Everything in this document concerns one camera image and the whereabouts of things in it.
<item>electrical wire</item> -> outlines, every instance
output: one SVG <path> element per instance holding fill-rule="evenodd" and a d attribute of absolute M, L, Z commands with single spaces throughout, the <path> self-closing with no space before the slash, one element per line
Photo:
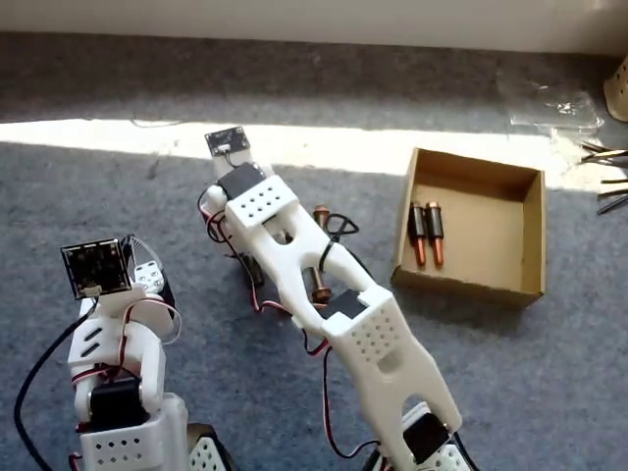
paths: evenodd
<path fill-rule="evenodd" d="M 142 302 L 157 304 L 159 306 L 165 307 L 166 309 L 168 309 L 170 312 L 174 314 L 173 323 L 175 324 L 175 326 L 173 328 L 173 332 L 175 332 L 175 334 L 171 339 L 162 340 L 162 344 L 169 345 L 173 343 L 174 341 L 176 341 L 181 336 L 181 330 L 183 327 L 182 316 L 181 316 L 181 313 L 177 309 L 175 309 L 173 306 L 171 306 L 167 302 L 164 302 L 160 299 L 156 299 L 154 297 L 143 297 L 142 299 L 138 299 L 137 301 L 132 302 L 131 304 L 129 304 L 129 306 L 127 306 L 127 309 L 125 309 L 125 313 L 123 315 L 122 332 L 120 334 L 120 347 L 118 349 L 118 366 L 120 368 L 122 368 L 123 365 L 125 364 L 125 348 L 127 346 L 127 336 L 125 335 L 125 330 L 127 328 L 127 324 L 131 321 L 131 312 L 133 311 L 133 309 L 136 307 L 137 304 L 140 304 Z"/>
<path fill-rule="evenodd" d="M 240 265 L 242 266 L 242 268 L 244 269 L 244 271 L 246 272 L 246 274 L 248 275 L 248 278 L 251 282 L 251 289 L 250 289 L 250 293 L 251 293 L 251 306 L 253 307 L 253 310 L 257 313 L 261 313 L 265 308 L 267 307 L 272 307 L 274 309 L 277 309 L 279 311 L 285 312 L 288 315 L 292 315 L 292 313 L 281 303 L 277 302 L 277 301 L 271 301 L 269 299 L 266 299 L 262 302 L 259 302 L 259 299 L 257 298 L 257 289 L 255 288 L 255 283 L 253 281 L 253 274 L 251 273 L 251 271 L 249 270 L 248 266 L 246 265 L 246 263 L 244 263 L 244 260 L 242 259 L 241 255 L 237 252 L 236 248 L 234 247 L 234 245 L 232 244 L 232 242 L 230 241 L 230 238 L 225 234 L 225 230 L 224 230 L 224 224 L 225 224 L 225 216 L 223 215 L 221 217 L 220 220 L 218 220 L 217 223 L 217 231 L 218 234 L 220 234 L 222 241 L 219 243 L 226 243 L 229 246 L 229 249 L 232 251 L 234 257 L 237 259 L 237 261 L 240 263 Z"/>
<path fill-rule="evenodd" d="M 305 332 L 305 329 L 301 329 L 301 332 L 303 332 L 303 348 L 305 348 L 305 352 L 310 356 L 317 356 L 327 345 L 329 345 L 327 339 L 323 339 L 318 346 L 310 350 L 308 346 L 307 332 Z"/>
<path fill-rule="evenodd" d="M 323 424 L 325 425 L 325 435 L 327 435 L 327 441 L 330 443 L 332 450 L 339 457 L 344 459 L 351 459 L 357 455 L 365 446 L 368 445 L 380 445 L 378 440 L 370 440 L 368 442 L 364 442 L 361 445 L 358 445 L 353 449 L 350 453 L 343 453 L 339 450 L 336 445 L 336 441 L 334 440 L 334 434 L 332 431 L 332 424 L 330 422 L 330 401 L 327 391 L 327 371 L 328 371 L 328 358 L 330 353 L 332 352 L 332 348 L 328 347 L 325 350 L 325 356 L 323 356 Z"/>
<path fill-rule="evenodd" d="M 129 376 L 132 376 L 135 379 L 139 379 L 139 376 L 137 376 L 133 371 L 131 371 L 128 368 L 125 368 L 124 366 L 108 365 L 106 363 L 101 363 L 98 366 L 95 366 L 85 371 L 81 371 L 80 373 L 72 376 L 72 384 L 76 386 L 82 380 L 92 377 L 94 375 L 103 375 L 106 378 L 112 379 L 121 371 L 124 371 Z"/>
<path fill-rule="evenodd" d="M 467 452 L 467 448 L 464 447 L 464 444 L 462 443 L 462 439 L 460 438 L 460 434 L 458 434 L 457 432 L 454 432 L 453 439 L 455 440 L 455 443 L 458 445 L 458 448 L 460 449 L 460 454 L 466 460 L 469 466 L 471 466 L 471 471 L 480 471 L 480 468 L 476 466 L 475 462 L 473 461 L 473 459 L 471 459 L 471 456 Z"/>
<path fill-rule="evenodd" d="M 200 205 L 200 200 L 202 198 L 202 194 L 199 197 L 198 201 L 197 201 L 197 206 L 199 208 L 199 211 L 201 211 L 201 205 Z M 270 299 L 266 299 L 262 302 L 259 302 L 259 299 L 257 297 L 257 288 L 255 287 L 255 282 L 253 281 L 253 275 L 250 272 L 250 269 L 248 268 L 248 266 L 244 263 L 244 260 L 242 259 L 242 257 L 240 256 L 240 254 L 237 252 L 236 248 L 234 247 L 234 245 L 232 244 L 232 242 L 230 241 L 230 236 L 227 236 L 225 234 L 224 231 L 224 224 L 225 224 L 225 216 L 222 214 L 223 212 L 220 211 L 219 213 L 216 213 L 215 215 L 210 215 L 210 214 L 205 214 L 203 211 L 201 211 L 201 214 L 203 214 L 204 216 L 208 217 L 208 221 L 207 224 L 216 224 L 217 227 L 217 231 L 220 235 L 220 239 L 218 243 L 226 243 L 232 254 L 233 257 L 236 258 L 238 260 L 238 262 L 240 263 L 240 265 L 242 266 L 242 268 L 244 269 L 244 271 L 246 272 L 248 279 L 250 280 L 250 301 L 251 301 L 251 307 L 253 308 L 253 310 L 257 313 L 260 313 L 264 310 L 264 308 L 266 307 L 272 307 L 275 308 L 281 312 L 285 312 L 288 315 L 291 316 L 291 312 L 285 307 L 283 306 L 281 303 L 276 302 L 276 301 L 272 301 Z M 216 218 L 217 216 L 221 216 L 221 218 L 216 222 Z M 325 304 L 318 304 L 315 303 L 314 307 L 316 308 L 322 308 L 325 307 Z M 329 344 L 328 341 L 326 339 L 323 339 L 318 346 L 316 346 L 315 348 L 311 349 L 308 346 L 308 337 L 307 337 L 307 333 L 305 332 L 305 330 L 302 330 L 303 332 L 303 348 L 305 349 L 305 351 L 307 352 L 308 355 L 310 356 L 316 356 L 318 354 L 320 354 L 325 347 Z"/>
<path fill-rule="evenodd" d="M 78 453 L 72 453 L 68 455 L 68 464 L 70 465 L 71 471 L 79 471 L 79 466 L 77 465 L 77 461 L 82 459 L 82 455 Z"/>
<path fill-rule="evenodd" d="M 30 389 L 30 385 L 32 384 L 32 381 L 35 379 L 35 376 L 37 376 L 37 373 L 39 373 L 39 370 L 41 370 L 41 367 L 44 365 L 46 361 L 48 361 L 48 359 L 52 356 L 52 354 L 59 347 L 59 345 L 61 345 L 61 343 L 63 343 L 65 339 L 67 339 L 76 329 L 80 327 L 81 324 L 83 324 L 89 318 L 89 316 L 91 316 L 94 313 L 97 305 L 98 305 L 98 298 L 96 297 L 94 298 L 94 303 L 89 308 L 89 310 L 85 314 L 80 316 L 78 319 L 76 319 L 72 324 L 70 324 L 70 326 L 68 326 L 66 330 L 63 331 L 63 333 L 60 336 L 58 336 L 50 344 L 50 346 L 48 346 L 46 351 L 43 352 L 43 354 L 39 357 L 39 359 L 33 365 L 32 369 L 26 375 L 26 379 L 22 383 L 22 387 L 20 388 L 20 391 L 18 392 L 18 396 L 16 397 L 16 403 L 13 409 L 13 420 L 15 422 L 16 429 L 18 430 L 18 434 L 20 435 L 22 442 L 24 442 L 24 445 L 26 446 L 28 453 L 30 454 L 32 459 L 34 459 L 34 461 L 37 463 L 39 468 L 42 469 L 43 471 L 53 471 L 53 469 L 46 462 L 43 456 L 41 456 L 41 454 L 39 453 L 39 450 L 37 450 L 37 447 L 34 445 L 34 443 L 32 442 L 32 439 L 30 438 L 30 436 L 28 435 L 28 432 L 26 431 L 24 423 L 22 422 L 22 406 L 24 404 L 26 394 L 28 393 L 28 389 Z"/>

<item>white plastic frame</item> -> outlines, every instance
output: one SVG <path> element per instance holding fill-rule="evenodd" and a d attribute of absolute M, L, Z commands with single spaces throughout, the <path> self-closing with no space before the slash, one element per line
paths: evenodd
<path fill-rule="evenodd" d="M 220 208 L 227 201 L 216 185 L 208 190 L 209 204 Z M 302 278 L 307 267 L 317 266 L 329 237 L 300 205 L 279 176 L 265 179 L 224 206 L 234 237 L 251 252 L 277 285 L 292 320 L 309 333 L 325 337 L 351 374 L 362 413 L 381 442 L 381 450 L 398 471 L 414 471 L 412 453 L 403 440 L 401 409 L 418 395 L 453 433 L 461 418 L 434 358 L 414 338 L 403 315 L 386 289 L 378 286 L 353 256 L 335 243 L 325 269 L 349 288 L 360 291 L 365 309 L 354 319 L 335 313 L 324 320 L 311 304 Z M 273 222 L 273 229 L 267 227 Z M 275 227 L 292 241 L 276 241 Z M 393 328 L 387 339 L 371 344 L 378 326 Z"/>
<path fill-rule="evenodd" d="M 185 404 L 166 393 L 161 409 L 142 425 L 81 434 L 82 469 L 187 471 L 186 426 Z"/>

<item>open cardboard box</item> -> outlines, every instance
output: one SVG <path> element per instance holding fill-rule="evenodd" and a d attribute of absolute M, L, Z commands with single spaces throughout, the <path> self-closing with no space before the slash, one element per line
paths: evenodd
<path fill-rule="evenodd" d="M 445 229 L 439 269 L 416 264 L 411 201 L 438 201 Z M 417 149 L 398 218 L 392 283 L 525 307 L 545 291 L 545 181 L 541 171 Z"/>

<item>black cable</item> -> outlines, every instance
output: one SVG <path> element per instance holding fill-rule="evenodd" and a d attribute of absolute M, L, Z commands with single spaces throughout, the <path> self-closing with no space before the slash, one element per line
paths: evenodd
<path fill-rule="evenodd" d="M 46 361 L 48 361 L 50 356 L 52 356 L 52 353 L 54 353 L 54 351 L 59 347 L 59 345 L 61 345 L 61 343 L 63 343 L 65 339 L 67 339 L 76 329 L 79 328 L 79 326 L 83 322 L 85 322 L 89 318 L 89 316 L 91 316 L 94 313 L 94 310 L 96 309 L 97 304 L 98 304 L 98 298 L 95 298 L 94 303 L 89 308 L 89 310 L 85 314 L 80 316 L 78 319 L 76 319 L 72 324 L 70 324 L 70 326 L 68 326 L 68 328 L 65 331 L 63 331 L 63 333 L 60 336 L 58 336 L 55 341 L 52 342 L 52 344 L 46 349 L 46 351 L 44 351 L 43 355 L 39 357 L 39 359 L 35 362 L 32 369 L 28 372 L 28 375 L 26 376 L 26 379 L 24 380 L 22 387 L 20 388 L 20 392 L 18 392 L 18 396 L 16 397 L 16 405 L 13 409 L 13 420 L 16 424 L 16 429 L 18 429 L 18 434 L 20 435 L 22 442 L 24 442 L 24 445 L 26 446 L 28 453 L 30 453 L 30 456 L 32 456 L 32 459 L 35 460 L 35 462 L 39 465 L 39 467 L 43 471 L 53 471 L 53 469 L 43 459 L 43 457 L 37 450 L 37 447 L 34 445 L 32 440 L 30 439 L 30 436 L 28 435 L 28 432 L 26 431 L 24 424 L 22 423 L 22 405 L 24 404 L 26 393 L 28 393 L 28 389 L 30 388 L 32 381 L 35 379 L 35 376 L 37 376 L 37 373 L 39 373 L 39 370 L 41 369 L 43 364 Z"/>
<path fill-rule="evenodd" d="M 473 462 L 473 459 L 471 459 L 471 456 L 469 456 L 469 453 L 467 453 L 467 449 L 462 444 L 462 439 L 460 438 L 460 435 L 458 435 L 457 432 L 454 432 L 453 433 L 453 438 L 455 439 L 455 442 L 458 445 L 458 448 L 460 448 L 460 454 L 462 454 L 462 457 L 466 460 L 466 462 L 469 464 L 469 466 L 471 466 L 471 470 L 472 471 L 480 471 L 480 468 L 478 468 L 475 465 L 475 463 Z"/>
<path fill-rule="evenodd" d="M 370 440 L 368 442 L 364 442 L 363 444 L 358 445 L 356 448 L 354 448 L 351 453 L 343 453 L 336 445 L 336 441 L 334 440 L 334 434 L 332 431 L 332 423 L 330 422 L 330 400 L 327 391 L 328 357 L 330 356 L 331 352 L 332 348 L 327 348 L 327 350 L 325 350 L 325 356 L 323 357 L 323 414 L 325 420 L 325 432 L 327 433 L 327 440 L 330 443 L 330 446 L 332 447 L 334 453 L 337 454 L 340 458 L 351 459 L 354 458 L 357 453 L 362 451 L 365 446 L 380 445 L 380 441 Z"/>
<path fill-rule="evenodd" d="M 336 229 L 335 231 L 332 231 L 330 229 L 330 221 L 333 221 L 335 219 L 340 219 L 340 227 Z M 325 220 L 323 231 L 325 231 L 325 233 L 330 237 L 330 242 L 327 244 L 327 247 L 325 247 L 325 250 L 323 250 L 323 254 L 321 255 L 321 258 L 318 262 L 318 269 L 320 270 L 321 273 L 325 272 L 324 270 L 325 260 L 327 259 L 327 256 L 329 255 L 330 250 L 332 249 L 332 246 L 335 243 L 339 243 L 340 238 L 342 236 L 350 236 L 352 234 L 359 233 L 360 228 L 358 227 L 357 224 L 355 224 L 353 221 L 351 221 L 349 218 L 347 218 L 343 214 L 332 213 Z M 362 269 L 368 274 L 368 276 L 373 278 L 373 276 L 371 275 L 371 272 L 369 271 L 368 268 L 366 268 L 366 265 L 364 265 L 362 260 L 360 260 L 359 257 L 355 255 L 355 253 L 353 253 L 353 251 L 351 251 L 349 248 L 347 247 L 345 248 L 351 254 L 351 256 L 355 259 L 355 261 L 360 265 L 360 267 L 362 267 Z"/>
<path fill-rule="evenodd" d="M 232 155 L 229 152 L 225 152 L 223 155 L 225 156 L 225 160 L 227 161 L 227 163 L 232 166 L 232 169 L 236 169 L 237 167 L 239 167 L 239 165 L 234 164 L 234 162 L 232 161 Z"/>

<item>plastic bag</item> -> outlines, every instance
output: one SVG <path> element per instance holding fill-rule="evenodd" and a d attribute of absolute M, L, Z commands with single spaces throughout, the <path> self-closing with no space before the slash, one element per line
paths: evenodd
<path fill-rule="evenodd" d="M 589 93 L 567 84 L 542 84 L 499 73 L 497 88 L 515 126 L 595 133 L 603 124 Z"/>

